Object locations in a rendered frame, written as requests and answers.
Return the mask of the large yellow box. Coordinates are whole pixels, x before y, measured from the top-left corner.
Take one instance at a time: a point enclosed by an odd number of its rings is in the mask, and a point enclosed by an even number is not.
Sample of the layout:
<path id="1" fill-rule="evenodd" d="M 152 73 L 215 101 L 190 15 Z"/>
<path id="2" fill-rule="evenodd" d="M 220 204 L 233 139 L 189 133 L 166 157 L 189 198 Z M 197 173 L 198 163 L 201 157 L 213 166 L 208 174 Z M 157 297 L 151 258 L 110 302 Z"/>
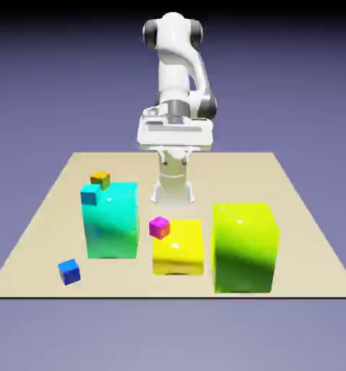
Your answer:
<path id="1" fill-rule="evenodd" d="M 153 241 L 154 275 L 202 275 L 203 228 L 200 220 L 171 220 L 169 234 Z"/>

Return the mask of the large cyan box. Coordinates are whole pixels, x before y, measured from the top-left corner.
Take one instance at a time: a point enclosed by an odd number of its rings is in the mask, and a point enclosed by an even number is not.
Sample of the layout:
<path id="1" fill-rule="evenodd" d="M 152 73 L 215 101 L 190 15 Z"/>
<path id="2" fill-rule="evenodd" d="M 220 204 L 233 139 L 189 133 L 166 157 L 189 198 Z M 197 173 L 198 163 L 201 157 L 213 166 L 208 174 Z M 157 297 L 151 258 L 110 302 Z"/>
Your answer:
<path id="1" fill-rule="evenodd" d="M 138 252 L 138 183 L 113 182 L 97 206 L 82 205 L 90 259 L 134 259 Z"/>

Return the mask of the small magenta cube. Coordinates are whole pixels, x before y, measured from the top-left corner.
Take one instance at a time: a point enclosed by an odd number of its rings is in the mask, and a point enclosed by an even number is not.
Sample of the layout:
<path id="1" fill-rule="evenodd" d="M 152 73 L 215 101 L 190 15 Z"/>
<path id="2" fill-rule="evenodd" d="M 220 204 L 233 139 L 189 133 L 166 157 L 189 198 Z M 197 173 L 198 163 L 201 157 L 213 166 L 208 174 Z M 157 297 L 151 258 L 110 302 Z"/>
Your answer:
<path id="1" fill-rule="evenodd" d="M 161 240 L 170 232 L 170 221 L 163 217 L 155 217 L 149 222 L 149 234 Z"/>

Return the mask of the large lime green box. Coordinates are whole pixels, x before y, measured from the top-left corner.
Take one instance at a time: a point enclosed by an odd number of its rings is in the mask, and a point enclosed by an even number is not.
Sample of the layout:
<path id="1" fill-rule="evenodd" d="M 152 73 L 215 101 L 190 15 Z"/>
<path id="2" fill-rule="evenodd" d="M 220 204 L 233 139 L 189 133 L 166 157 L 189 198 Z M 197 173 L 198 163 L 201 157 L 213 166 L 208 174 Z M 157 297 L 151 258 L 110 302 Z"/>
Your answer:
<path id="1" fill-rule="evenodd" d="M 211 231 L 214 291 L 269 293 L 279 238 L 267 203 L 215 203 Z"/>

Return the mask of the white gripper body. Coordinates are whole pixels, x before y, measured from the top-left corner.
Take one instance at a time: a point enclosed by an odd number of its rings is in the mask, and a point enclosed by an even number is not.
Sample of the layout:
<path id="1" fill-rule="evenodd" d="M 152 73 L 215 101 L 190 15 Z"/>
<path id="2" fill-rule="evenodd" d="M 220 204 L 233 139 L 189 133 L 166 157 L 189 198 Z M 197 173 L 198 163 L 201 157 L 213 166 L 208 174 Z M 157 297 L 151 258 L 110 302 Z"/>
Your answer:
<path id="1" fill-rule="evenodd" d="M 141 117 L 137 142 L 140 146 L 210 147 L 213 129 L 210 120 L 183 117 L 181 123 L 170 123 L 167 116 Z"/>

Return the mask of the small blue cube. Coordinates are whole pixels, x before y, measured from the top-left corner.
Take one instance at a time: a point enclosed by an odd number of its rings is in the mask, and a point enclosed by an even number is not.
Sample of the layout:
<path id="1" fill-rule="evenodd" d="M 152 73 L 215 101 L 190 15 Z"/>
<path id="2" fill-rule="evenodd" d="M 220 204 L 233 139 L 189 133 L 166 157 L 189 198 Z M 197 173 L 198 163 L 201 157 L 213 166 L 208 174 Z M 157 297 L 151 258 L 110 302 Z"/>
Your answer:
<path id="1" fill-rule="evenodd" d="M 80 268 L 75 259 L 58 263 L 59 273 L 65 285 L 80 281 Z"/>

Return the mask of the small cyan cube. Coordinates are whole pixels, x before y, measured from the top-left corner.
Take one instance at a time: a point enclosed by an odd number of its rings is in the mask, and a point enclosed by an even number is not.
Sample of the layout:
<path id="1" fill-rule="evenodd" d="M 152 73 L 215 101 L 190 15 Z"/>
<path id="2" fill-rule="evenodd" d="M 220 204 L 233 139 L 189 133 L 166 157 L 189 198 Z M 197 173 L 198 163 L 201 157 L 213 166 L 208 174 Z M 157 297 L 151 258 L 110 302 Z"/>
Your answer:
<path id="1" fill-rule="evenodd" d="M 100 192 L 101 186 L 99 184 L 85 184 L 80 190 L 81 204 L 97 206 Z"/>

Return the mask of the small orange cube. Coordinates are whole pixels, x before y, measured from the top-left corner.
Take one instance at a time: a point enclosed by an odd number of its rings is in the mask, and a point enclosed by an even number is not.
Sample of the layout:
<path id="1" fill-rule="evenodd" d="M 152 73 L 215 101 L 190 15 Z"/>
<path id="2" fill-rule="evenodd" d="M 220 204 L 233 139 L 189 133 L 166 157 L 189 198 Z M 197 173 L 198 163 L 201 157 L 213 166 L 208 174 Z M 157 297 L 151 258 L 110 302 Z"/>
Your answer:
<path id="1" fill-rule="evenodd" d="M 104 171 L 96 171 L 90 176 L 90 183 L 100 185 L 101 190 L 105 191 L 111 183 L 110 174 Z"/>

